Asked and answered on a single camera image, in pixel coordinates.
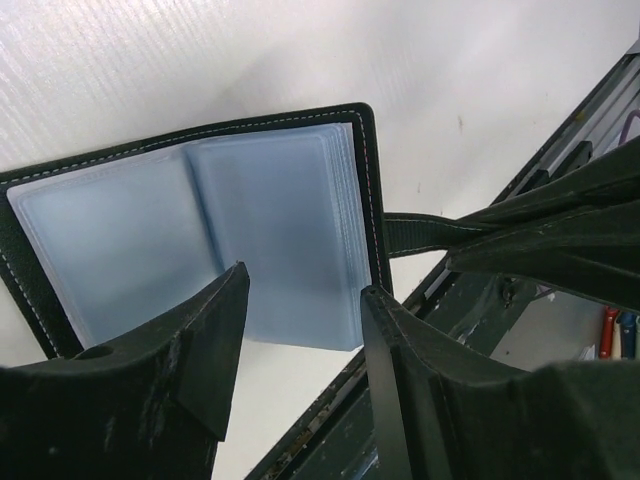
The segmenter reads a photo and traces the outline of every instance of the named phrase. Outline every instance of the white backdrop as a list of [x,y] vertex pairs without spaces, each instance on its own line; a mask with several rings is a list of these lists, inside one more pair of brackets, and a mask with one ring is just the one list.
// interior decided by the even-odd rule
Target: white backdrop
[[[386,209],[450,217],[491,201],[634,42],[640,20],[637,0],[0,5],[1,169],[203,123],[364,101],[376,113]],[[397,296],[436,259],[395,261]],[[41,359],[0,287],[0,363]],[[315,365],[295,377],[299,404],[274,399],[286,406],[270,419],[280,430],[265,424],[258,446],[237,440],[250,425],[236,415],[217,478],[242,478],[346,361],[288,352]],[[260,384],[239,382],[242,392]]]

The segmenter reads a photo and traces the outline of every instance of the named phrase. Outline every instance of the black strap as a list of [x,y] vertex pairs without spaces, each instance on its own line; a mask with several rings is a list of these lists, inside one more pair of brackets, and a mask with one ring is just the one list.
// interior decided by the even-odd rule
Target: black strap
[[390,258],[448,249],[500,228],[418,213],[385,213],[384,223]]

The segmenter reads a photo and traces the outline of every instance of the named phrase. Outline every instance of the black leather wallet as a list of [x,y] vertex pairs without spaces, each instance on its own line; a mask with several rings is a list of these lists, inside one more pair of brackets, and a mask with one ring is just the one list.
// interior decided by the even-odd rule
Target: black leather wallet
[[[349,169],[355,188],[350,186]],[[184,185],[177,184],[183,175]],[[321,186],[313,183],[321,178],[328,180],[322,180],[325,183]],[[145,197],[146,206],[136,198],[128,199],[131,192],[151,190],[153,194]],[[174,190],[190,191],[186,200],[175,201],[175,208],[167,200]],[[299,196],[287,196],[291,191]],[[328,200],[318,200],[313,207],[316,210],[311,208],[307,215],[306,204],[324,198],[325,193]],[[273,214],[268,208],[271,197],[265,194],[278,197]],[[189,210],[192,204],[196,205],[193,211]],[[154,215],[151,227],[146,225],[146,208]],[[316,211],[328,212],[326,218],[324,213],[323,218],[316,218]],[[119,222],[119,212],[126,214],[126,225]],[[276,232],[279,236],[269,240],[275,253],[263,252],[253,262],[247,261],[252,282],[248,331],[255,289],[259,300],[255,301],[258,305],[253,307],[253,317],[260,317],[253,320],[256,338],[278,342],[284,336],[282,343],[314,346],[314,341],[326,336],[319,346],[346,350],[357,346],[361,338],[355,324],[349,320],[344,326],[345,322],[338,321],[335,328],[345,330],[337,335],[348,337],[348,341],[338,341],[332,337],[333,324],[311,323],[313,312],[322,310],[323,304],[341,305],[340,312],[355,308],[359,327],[363,282],[391,293],[382,212],[376,132],[369,106],[356,103],[235,120],[0,174],[0,274],[45,353],[50,358],[72,356],[122,333],[126,321],[119,325],[120,320],[114,319],[129,315],[125,307],[137,309],[140,318],[132,325],[135,327],[145,315],[151,319],[161,313],[158,308],[167,310],[171,302],[178,304],[196,293],[188,291],[194,290],[194,285],[181,290],[181,280],[172,280],[172,275],[192,278],[189,265],[198,270],[209,262],[194,257],[200,247],[190,243],[192,230],[207,239],[202,258],[213,259],[211,269],[204,273],[198,270],[195,275],[202,277],[198,278],[202,286],[213,280],[205,277],[223,271],[227,263],[247,260],[232,258],[234,255],[261,252],[261,232]],[[254,226],[257,238],[251,234]],[[131,244],[118,240],[124,238],[116,234],[120,229],[135,237]],[[344,242],[334,242],[342,237]],[[341,263],[333,262],[332,257],[325,259],[325,250],[346,258],[347,269],[335,273]],[[290,261],[286,251],[291,252]],[[131,272],[120,269],[123,255],[128,256],[125,266]],[[358,262],[366,264],[366,272]],[[130,288],[129,284],[139,286],[136,282],[148,275],[164,278],[156,297],[153,285],[140,287],[140,295]],[[99,287],[101,282],[110,282],[104,291]],[[282,302],[282,298],[289,298],[288,289],[295,292],[290,301]],[[334,302],[331,295],[338,290],[342,296]],[[184,298],[170,298],[172,295]],[[91,297],[90,307],[86,306],[87,296]],[[160,306],[154,307],[154,298]],[[281,303],[294,305],[287,311],[293,323],[285,326],[277,323],[283,317],[278,309]],[[98,333],[85,332],[83,336],[79,324],[102,320],[97,314],[97,319],[77,317],[103,311],[101,306],[107,304],[112,315],[109,321],[118,324],[117,329],[105,332],[98,328]],[[298,324],[302,326],[296,332]],[[305,335],[314,338],[305,343]]]

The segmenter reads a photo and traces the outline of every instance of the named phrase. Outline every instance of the purple wire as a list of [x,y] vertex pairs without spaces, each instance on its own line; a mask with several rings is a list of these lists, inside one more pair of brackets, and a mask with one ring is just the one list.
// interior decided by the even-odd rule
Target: purple wire
[[627,115],[627,119],[624,121],[624,126],[622,127],[622,131],[620,132],[620,140],[618,140],[618,146],[626,143],[634,118],[640,119],[640,110],[632,110],[631,112],[629,112],[629,115]]

